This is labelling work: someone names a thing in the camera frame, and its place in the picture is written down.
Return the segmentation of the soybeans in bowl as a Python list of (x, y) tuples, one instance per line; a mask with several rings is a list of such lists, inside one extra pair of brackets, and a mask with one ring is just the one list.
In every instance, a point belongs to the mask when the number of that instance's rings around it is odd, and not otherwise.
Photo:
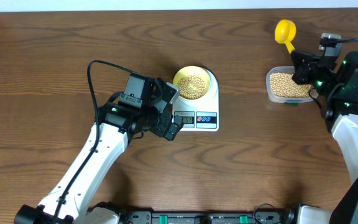
[(181, 97), (188, 100), (196, 100), (208, 92), (209, 85), (202, 78), (190, 75), (182, 78), (178, 82), (178, 88), (180, 90)]

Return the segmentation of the green tape strip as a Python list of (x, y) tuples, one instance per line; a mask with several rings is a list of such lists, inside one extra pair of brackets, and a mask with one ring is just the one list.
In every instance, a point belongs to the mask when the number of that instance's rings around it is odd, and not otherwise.
[(293, 103), (293, 102), (285, 102), (284, 104), (285, 105), (290, 105), (290, 106), (298, 106), (299, 105), (299, 103), (297, 103), (297, 102), (295, 102), (295, 103)]

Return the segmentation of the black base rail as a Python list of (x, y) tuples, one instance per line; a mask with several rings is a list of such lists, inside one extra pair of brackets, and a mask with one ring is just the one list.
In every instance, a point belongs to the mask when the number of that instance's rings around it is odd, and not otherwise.
[(296, 223), (296, 210), (277, 210), (259, 205), (251, 212), (155, 212), (137, 208), (126, 210), (111, 202), (101, 202), (86, 213), (85, 223), (110, 224), (248, 224)]

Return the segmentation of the white digital kitchen scale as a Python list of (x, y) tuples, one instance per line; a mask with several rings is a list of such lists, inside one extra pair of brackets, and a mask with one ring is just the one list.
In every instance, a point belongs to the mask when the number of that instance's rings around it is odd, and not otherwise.
[(219, 129), (219, 85), (214, 74), (204, 69), (211, 79), (207, 94), (198, 100), (186, 100), (179, 96), (173, 104), (173, 114), (183, 118), (182, 131), (214, 132)]

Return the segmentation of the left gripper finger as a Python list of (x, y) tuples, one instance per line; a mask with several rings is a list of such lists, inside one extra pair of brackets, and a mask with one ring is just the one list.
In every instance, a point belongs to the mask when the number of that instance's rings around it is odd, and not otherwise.
[(159, 112), (163, 112), (168, 104), (174, 104), (179, 97), (179, 89), (177, 86), (169, 82), (164, 82), (161, 78), (155, 81), (157, 85), (157, 102), (155, 107)]
[(183, 125), (183, 118), (179, 115), (175, 115), (173, 117), (173, 121), (167, 124), (167, 128), (163, 134), (163, 137), (168, 141), (173, 141), (178, 132), (182, 129)]

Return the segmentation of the clear plastic container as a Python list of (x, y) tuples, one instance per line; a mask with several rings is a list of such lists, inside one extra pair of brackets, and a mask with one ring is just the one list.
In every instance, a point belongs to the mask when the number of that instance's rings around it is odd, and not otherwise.
[(274, 103), (307, 103), (318, 97), (311, 85), (297, 85), (292, 76), (293, 66), (274, 67), (266, 76), (268, 98)]

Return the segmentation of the pale yellow bowl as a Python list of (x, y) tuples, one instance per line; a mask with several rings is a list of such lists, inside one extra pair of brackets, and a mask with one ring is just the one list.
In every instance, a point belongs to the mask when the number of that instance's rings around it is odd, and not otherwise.
[(184, 77), (188, 77), (190, 75), (195, 75), (198, 76), (200, 78), (202, 78), (204, 81), (206, 81), (209, 85), (208, 91), (210, 89), (210, 85), (211, 85), (211, 79), (207, 73), (207, 71), (204, 68), (201, 67), (197, 67), (197, 66), (187, 66), (187, 67), (183, 67), (181, 68), (174, 76), (173, 78), (173, 84), (175, 86), (178, 87), (178, 82), (184, 78)]

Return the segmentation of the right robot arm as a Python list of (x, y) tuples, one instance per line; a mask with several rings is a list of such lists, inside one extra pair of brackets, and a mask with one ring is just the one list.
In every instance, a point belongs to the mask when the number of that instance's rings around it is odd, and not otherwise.
[(311, 85), (323, 97), (321, 117), (338, 143), (351, 187), (334, 210), (302, 205), (297, 223), (358, 223), (358, 52), (349, 52), (338, 71), (336, 56), (294, 50), (290, 54), (296, 84)]

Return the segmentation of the soybeans in container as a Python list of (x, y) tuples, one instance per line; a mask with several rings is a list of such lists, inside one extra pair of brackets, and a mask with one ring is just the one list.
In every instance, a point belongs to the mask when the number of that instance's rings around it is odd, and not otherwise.
[(284, 98), (307, 98), (311, 88), (311, 85), (297, 85), (289, 73), (271, 74), (270, 86), (274, 95)]

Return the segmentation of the yellow plastic measuring scoop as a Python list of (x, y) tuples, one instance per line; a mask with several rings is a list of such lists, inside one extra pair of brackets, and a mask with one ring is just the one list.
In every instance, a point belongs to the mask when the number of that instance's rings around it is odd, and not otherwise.
[(275, 28), (274, 36), (277, 43), (285, 45), (289, 54), (295, 50), (292, 41), (296, 36), (296, 25), (293, 21), (280, 20)]

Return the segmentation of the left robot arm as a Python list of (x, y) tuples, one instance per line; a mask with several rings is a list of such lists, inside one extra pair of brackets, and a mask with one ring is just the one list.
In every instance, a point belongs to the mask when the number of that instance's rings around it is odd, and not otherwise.
[(174, 140), (183, 120), (165, 108), (179, 95), (175, 85), (160, 78), (130, 75), (124, 91), (97, 107), (88, 139), (63, 178), (36, 207), (23, 205), (15, 223), (84, 223), (108, 170), (133, 139), (150, 131)]

